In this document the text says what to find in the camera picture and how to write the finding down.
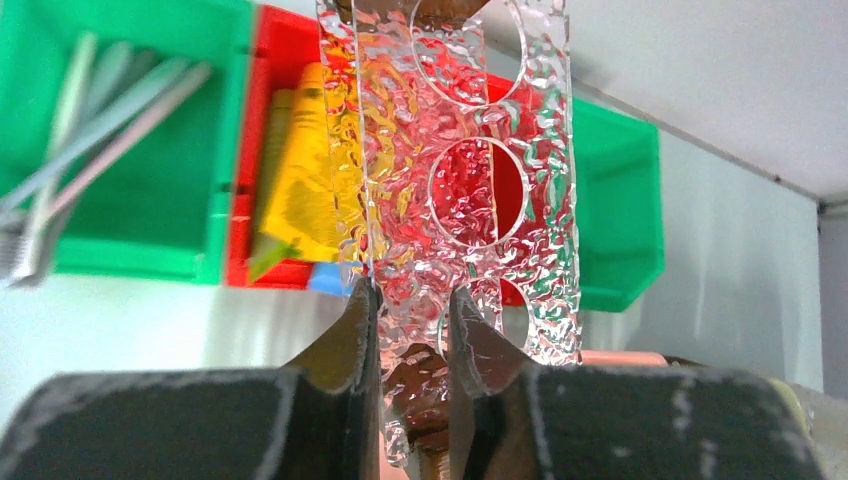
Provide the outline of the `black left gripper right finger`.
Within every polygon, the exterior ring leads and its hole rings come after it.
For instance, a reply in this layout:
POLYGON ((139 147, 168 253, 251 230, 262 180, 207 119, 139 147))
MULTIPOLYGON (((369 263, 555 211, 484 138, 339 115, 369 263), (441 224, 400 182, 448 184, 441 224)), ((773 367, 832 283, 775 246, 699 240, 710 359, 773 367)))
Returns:
POLYGON ((542 365, 449 303, 456 479, 820 479, 807 434, 744 371, 542 365))

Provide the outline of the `brown wooden toothbrush holder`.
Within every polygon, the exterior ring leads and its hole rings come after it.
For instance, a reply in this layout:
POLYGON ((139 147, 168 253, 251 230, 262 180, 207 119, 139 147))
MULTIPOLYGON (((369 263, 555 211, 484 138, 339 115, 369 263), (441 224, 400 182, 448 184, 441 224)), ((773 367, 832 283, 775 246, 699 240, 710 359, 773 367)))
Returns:
POLYGON ((414 474, 440 450, 449 297, 466 288, 502 326, 502 287, 529 315, 519 349, 543 364, 581 359, 569 16, 562 1, 509 1, 519 67, 487 93, 487 40, 473 1, 320 1, 330 154, 343 262, 382 291, 378 314, 385 453, 414 474), (517 219, 498 233, 493 147, 519 170, 517 219), (458 165, 439 168, 458 154, 458 165), (434 184, 472 180, 436 207, 434 184))

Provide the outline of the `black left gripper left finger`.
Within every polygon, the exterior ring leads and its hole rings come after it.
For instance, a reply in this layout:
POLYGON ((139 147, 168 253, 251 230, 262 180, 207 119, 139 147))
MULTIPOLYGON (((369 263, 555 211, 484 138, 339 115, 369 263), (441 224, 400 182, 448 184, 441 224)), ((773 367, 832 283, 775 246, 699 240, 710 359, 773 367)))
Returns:
POLYGON ((380 290, 275 368, 69 374, 1 440, 5 479, 376 479, 380 290))

